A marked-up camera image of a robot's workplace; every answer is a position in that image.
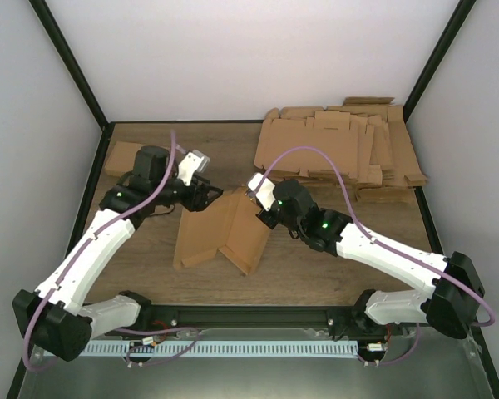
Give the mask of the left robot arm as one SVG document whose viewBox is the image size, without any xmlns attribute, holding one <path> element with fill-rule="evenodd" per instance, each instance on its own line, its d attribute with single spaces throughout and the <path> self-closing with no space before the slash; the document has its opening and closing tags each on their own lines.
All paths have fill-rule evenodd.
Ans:
<svg viewBox="0 0 499 399">
<path fill-rule="evenodd" d="M 198 150 L 177 161 L 173 150 L 142 146 L 131 170 L 106 192 L 91 225 L 62 264 L 34 291 L 22 290 L 13 299 L 25 342 L 70 362 L 93 338 L 119 328 L 147 334 L 153 326 L 149 299 L 123 291 L 87 305 L 86 296 L 117 250 L 157 207 L 180 204 L 200 212 L 222 195 L 222 189 L 200 175 L 209 162 Z"/>
</svg>

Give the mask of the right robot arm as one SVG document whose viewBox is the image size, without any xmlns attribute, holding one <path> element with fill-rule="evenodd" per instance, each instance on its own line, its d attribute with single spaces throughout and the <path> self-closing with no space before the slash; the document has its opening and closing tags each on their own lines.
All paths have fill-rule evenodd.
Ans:
<svg viewBox="0 0 499 399">
<path fill-rule="evenodd" d="M 319 207 L 297 180 L 274 184 L 257 173 L 248 186 L 260 207 L 258 219 L 270 229 L 282 225 L 312 250 L 367 264 L 408 286 L 364 291 L 353 313 L 359 333 L 370 335 L 389 323 L 427 323 L 448 337 L 467 337 L 484 287 L 465 254 L 447 257 L 384 237 L 349 215 Z"/>
</svg>

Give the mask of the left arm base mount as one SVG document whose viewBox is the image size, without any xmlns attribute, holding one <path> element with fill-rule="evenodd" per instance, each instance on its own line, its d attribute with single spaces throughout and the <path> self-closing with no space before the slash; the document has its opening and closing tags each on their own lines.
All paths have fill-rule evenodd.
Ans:
<svg viewBox="0 0 499 399">
<path fill-rule="evenodd" d="M 132 299 L 140 306 L 139 313 L 133 324 L 118 326 L 107 335 L 116 335 L 125 333 L 128 330 L 129 335 L 137 336 L 136 331 L 153 332 L 156 329 L 175 328 L 179 323 L 179 312 L 164 305 L 156 305 L 150 299 L 132 291 L 121 291 L 119 295 Z"/>
</svg>

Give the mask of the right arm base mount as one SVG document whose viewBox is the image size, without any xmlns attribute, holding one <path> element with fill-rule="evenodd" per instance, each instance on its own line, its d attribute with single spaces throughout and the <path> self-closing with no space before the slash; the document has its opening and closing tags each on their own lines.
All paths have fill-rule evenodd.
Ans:
<svg viewBox="0 0 499 399">
<path fill-rule="evenodd" d="M 354 305 L 328 308 L 325 318 L 329 336 L 335 339 L 386 336 L 388 327 L 375 323 L 365 313 L 367 300 L 361 297 Z"/>
</svg>

